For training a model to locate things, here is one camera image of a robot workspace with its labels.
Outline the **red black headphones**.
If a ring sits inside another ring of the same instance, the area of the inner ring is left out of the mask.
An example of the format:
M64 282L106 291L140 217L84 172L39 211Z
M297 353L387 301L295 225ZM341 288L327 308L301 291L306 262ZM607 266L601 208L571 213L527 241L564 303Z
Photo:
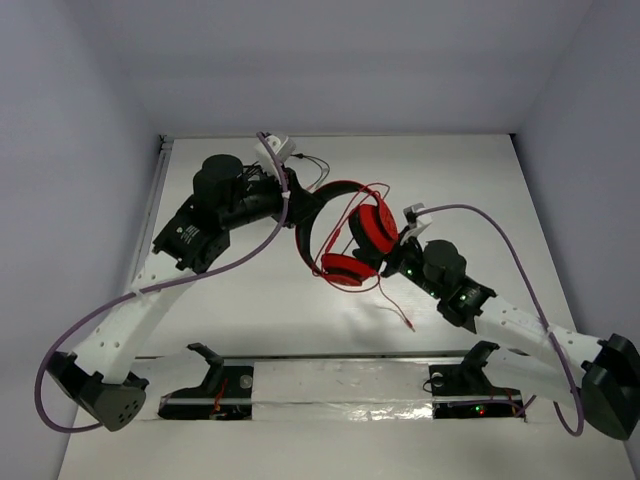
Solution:
M319 208L295 227L295 242L303 262L315 277L338 289L359 288L379 277L384 257L399 241L399 230L385 201L390 187L338 180L313 193ZM342 196L350 198L317 254L311 253L312 229L321 209Z

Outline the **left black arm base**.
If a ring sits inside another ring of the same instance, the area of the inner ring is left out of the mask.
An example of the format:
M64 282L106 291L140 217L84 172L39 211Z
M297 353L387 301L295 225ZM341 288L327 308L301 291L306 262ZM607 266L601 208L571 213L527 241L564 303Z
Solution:
M201 343L187 349L207 364L203 379L161 398L158 416L164 420L251 420L254 364L226 365L223 357Z

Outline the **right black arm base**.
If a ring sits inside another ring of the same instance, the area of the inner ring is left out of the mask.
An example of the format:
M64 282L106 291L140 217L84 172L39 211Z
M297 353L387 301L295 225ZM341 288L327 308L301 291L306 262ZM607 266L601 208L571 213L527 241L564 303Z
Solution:
M489 356L497 350L497 344L480 341L459 363L429 368L422 389L434 399L436 420L526 418L528 403L520 391L496 387L484 373Z

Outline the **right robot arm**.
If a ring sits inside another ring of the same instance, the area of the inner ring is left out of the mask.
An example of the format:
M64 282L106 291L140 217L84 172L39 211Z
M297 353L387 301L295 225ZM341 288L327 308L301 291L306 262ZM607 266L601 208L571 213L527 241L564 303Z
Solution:
M470 391L509 386L572 406L604 435L627 440L639 421L639 352L626 337L580 334L510 304L466 273L466 260L445 240L397 244L385 275L401 274L437 301L451 325L484 339L466 356Z

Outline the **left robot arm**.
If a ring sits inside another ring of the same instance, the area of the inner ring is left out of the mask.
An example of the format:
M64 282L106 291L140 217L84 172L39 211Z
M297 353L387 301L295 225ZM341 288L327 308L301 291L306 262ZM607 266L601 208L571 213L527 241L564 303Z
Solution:
M146 400L148 382L131 366L171 306L196 281L235 269L257 256L283 228L316 214L321 200L295 171L245 166L235 156L207 158L193 177L193 192L152 242L151 253L127 293L78 321L47 351L36 375L34 400L46 414L42 383L50 376L64 394L111 432L127 426ZM225 266L213 264L230 246L232 230L271 218L276 226L254 250Z

